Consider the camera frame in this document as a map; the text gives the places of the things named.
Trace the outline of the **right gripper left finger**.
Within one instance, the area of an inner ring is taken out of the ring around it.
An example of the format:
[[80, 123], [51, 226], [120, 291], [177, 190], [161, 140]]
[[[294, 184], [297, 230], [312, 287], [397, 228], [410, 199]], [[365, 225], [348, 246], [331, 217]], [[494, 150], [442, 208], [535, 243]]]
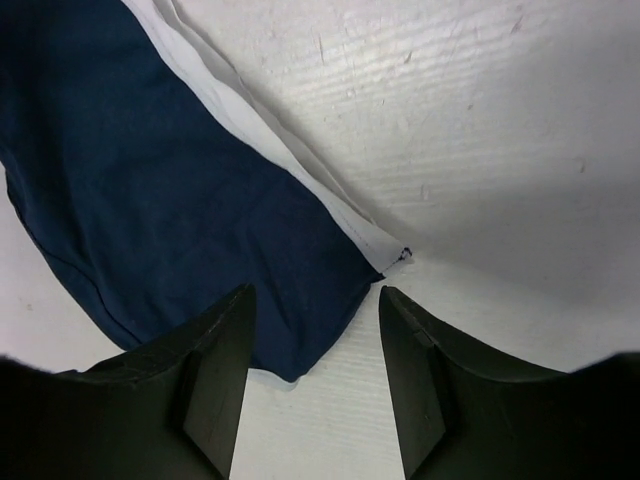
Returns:
[[242, 285], [198, 317], [79, 372], [1, 361], [5, 479], [226, 479], [256, 320]]

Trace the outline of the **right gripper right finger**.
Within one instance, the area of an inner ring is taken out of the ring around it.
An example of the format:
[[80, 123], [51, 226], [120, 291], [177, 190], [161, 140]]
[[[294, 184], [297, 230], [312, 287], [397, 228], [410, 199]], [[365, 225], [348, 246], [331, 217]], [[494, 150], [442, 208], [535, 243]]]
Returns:
[[564, 373], [499, 351], [394, 287], [379, 325], [409, 479], [635, 479], [639, 356]]

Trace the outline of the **navy blue underwear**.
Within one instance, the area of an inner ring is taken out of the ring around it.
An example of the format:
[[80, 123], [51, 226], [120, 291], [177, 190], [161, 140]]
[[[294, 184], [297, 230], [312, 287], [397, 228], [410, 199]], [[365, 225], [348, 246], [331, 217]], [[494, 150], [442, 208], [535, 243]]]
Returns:
[[304, 167], [172, 1], [5, 1], [1, 161], [64, 288], [131, 350], [236, 286], [251, 365], [287, 383], [411, 252]]

